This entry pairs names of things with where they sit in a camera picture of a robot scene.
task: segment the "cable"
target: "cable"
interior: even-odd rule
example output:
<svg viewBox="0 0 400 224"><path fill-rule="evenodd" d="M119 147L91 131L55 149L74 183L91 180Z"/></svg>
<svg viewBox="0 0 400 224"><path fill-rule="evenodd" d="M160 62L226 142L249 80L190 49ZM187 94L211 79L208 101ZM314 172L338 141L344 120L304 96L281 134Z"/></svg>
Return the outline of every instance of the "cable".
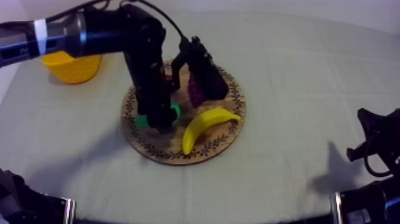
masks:
<svg viewBox="0 0 400 224"><path fill-rule="evenodd" d="M377 177L377 178L384 178L384 177L387 177L387 176L391 175L392 172L390 172L390 170L388 170L388 171L386 171L386 172L383 172L383 173L378 173L378 172L375 172L375 171L371 168L370 163L368 162L368 152L369 152L369 150L370 150L371 143L372 143L372 140L368 143L367 148L365 149L365 155L364 155L364 165L365 165L365 168L367 169L367 171L368 171L372 176L375 176L375 177Z"/></svg>
<svg viewBox="0 0 400 224"><path fill-rule="evenodd" d="M179 36L182 39L186 39L186 37L184 36L184 34L182 33L182 31L180 30L178 25L165 12L163 12L161 9L157 8L155 5L153 5L150 2L147 2L145 0L128 0L128 1L129 2L140 2L144 5L146 5L147 7L153 9L154 11L160 13L176 29L176 32L178 32Z"/></svg>
<svg viewBox="0 0 400 224"><path fill-rule="evenodd" d="M89 1L87 3L83 3L81 5L77 5L77 6L73 7L73 8L70 8L69 10L64 11L62 13L59 13L57 15L50 16L50 17L46 18L46 21L48 23L50 23L50 22L53 22L55 20L59 20L59 19L65 17L67 15L74 14L74 13L78 12L79 10L82 10L82 9L84 9L86 7L89 7L91 5L95 5L97 3L104 2L104 1L106 2L106 4L100 10L105 10L108 7L108 5L110 4L110 0L93 0L93 1Z"/></svg>
<svg viewBox="0 0 400 224"><path fill-rule="evenodd" d="M64 11L62 13L50 16L50 17L46 18L46 21L48 23L51 23L53 21L56 21L56 20L59 20L59 19L65 17L67 15L76 13L79 10L82 10L86 7L89 7L91 5L94 5L94 4L97 4L100 2L104 2L104 1L106 2L106 4L100 10L105 10L110 4L110 0L93 0L93 1L89 1L87 3L75 6L73 8L70 8L69 10ZM1 23L0 28L2 28L2 27L3 28L15 28L16 26L26 26L26 24L28 24L29 22L32 22L32 21L11 21L11 22L6 22L6 23Z"/></svg>
<svg viewBox="0 0 400 224"><path fill-rule="evenodd" d="M59 20L59 19L65 17L67 15L76 13L79 10L82 10L82 9L84 9L86 7L89 7L89 6L95 5L95 4L100 3L100 2L104 2L104 1L106 2L105 5L99 10L105 10L110 5L110 1L111 0L93 0L93 1L89 1L87 3L75 6L73 8L70 8L69 10L64 11L62 13L50 16L50 17L46 18L46 21L48 23L51 23L53 21L56 21L56 20ZM180 28L178 27L178 25L165 12L163 12L161 9L159 9L155 5L151 4L150 2L147 2L145 0L123 0L123 1L120 2L120 6L122 6L122 3L124 3L124 2L140 2L140 3L144 4L144 5L146 5L147 7L153 9L154 11L158 12L159 14L161 14L176 29L176 32L178 32L179 36L182 39L186 39L186 37L183 35L183 33L180 30ZM7 22L7 23L0 24L0 28L1 27L11 28L11 27L15 27L15 26L25 26L27 23L28 22L26 22L26 21L12 21L12 22Z"/></svg>

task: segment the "plastic fruit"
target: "plastic fruit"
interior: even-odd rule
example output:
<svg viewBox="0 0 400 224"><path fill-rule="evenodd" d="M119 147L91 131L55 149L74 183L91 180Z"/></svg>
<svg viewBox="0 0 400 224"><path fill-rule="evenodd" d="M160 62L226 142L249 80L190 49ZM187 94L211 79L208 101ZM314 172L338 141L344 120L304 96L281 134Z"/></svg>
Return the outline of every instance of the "plastic fruit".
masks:
<svg viewBox="0 0 400 224"><path fill-rule="evenodd" d="M235 115L225 109L212 109L203 112L195 117L187 126L183 134L182 150L185 155L190 154L197 137L212 126L219 125L229 120L240 120L240 116Z"/></svg>

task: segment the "wooden tray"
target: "wooden tray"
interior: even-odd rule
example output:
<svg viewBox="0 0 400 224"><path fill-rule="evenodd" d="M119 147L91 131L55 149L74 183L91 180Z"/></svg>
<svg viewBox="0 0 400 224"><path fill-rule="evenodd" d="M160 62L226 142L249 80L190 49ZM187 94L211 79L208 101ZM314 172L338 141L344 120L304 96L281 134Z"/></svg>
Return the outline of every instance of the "wooden tray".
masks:
<svg viewBox="0 0 400 224"><path fill-rule="evenodd" d="M171 61L165 62L165 73L171 75ZM193 108L189 101L188 81L189 70L184 66L180 71L181 87L171 97L178 102L181 117L175 125L174 132L166 135L158 133L149 127L140 127L135 123L137 101L135 87L129 88L124 97L121 110L121 124L123 132L133 148L157 163L184 166L200 163L213 158L224 151L237 137L245 121L245 97L235 79L221 67L221 75L229 86L228 96L219 101L206 101L198 108ZM188 124L200 113L212 108L225 108L242 117L237 121L227 122L211 127L196 141L189 155L182 152L182 138Z"/></svg>

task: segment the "green object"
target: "green object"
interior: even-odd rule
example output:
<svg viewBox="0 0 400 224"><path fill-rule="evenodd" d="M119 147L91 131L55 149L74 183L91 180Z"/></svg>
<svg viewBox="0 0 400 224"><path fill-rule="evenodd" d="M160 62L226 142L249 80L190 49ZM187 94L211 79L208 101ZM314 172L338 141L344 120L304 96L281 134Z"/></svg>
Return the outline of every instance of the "green object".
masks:
<svg viewBox="0 0 400 224"><path fill-rule="evenodd" d="M176 102L171 102L171 109L176 111L176 119L172 122L172 125L176 125L180 118L180 108ZM140 115L135 117L135 123L138 127L149 127L149 122L147 121L147 115Z"/></svg>

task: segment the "white tablecloth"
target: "white tablecloth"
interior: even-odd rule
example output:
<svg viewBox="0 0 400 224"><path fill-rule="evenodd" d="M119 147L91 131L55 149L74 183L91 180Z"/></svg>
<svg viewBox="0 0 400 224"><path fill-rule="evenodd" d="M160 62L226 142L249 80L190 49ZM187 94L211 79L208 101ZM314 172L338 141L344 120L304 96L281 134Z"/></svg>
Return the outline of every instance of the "white tablecloth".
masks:
<svg viewBox="0 0 400 224"><path fill-rule="evenodd" d="M122 54L64 85L23 63L0 107L0 167L40 192L77 200L80 218L117 223L270 223L323 214L329 194L374 179L347 147L357 110L399 107L398 36L278 14L176 13L241 84L246 122L228 150L170 167L141 157L120 130L132 83ZM168 26L164 55L177 53ZM378 170L385 167L371 160Z"/></svg>

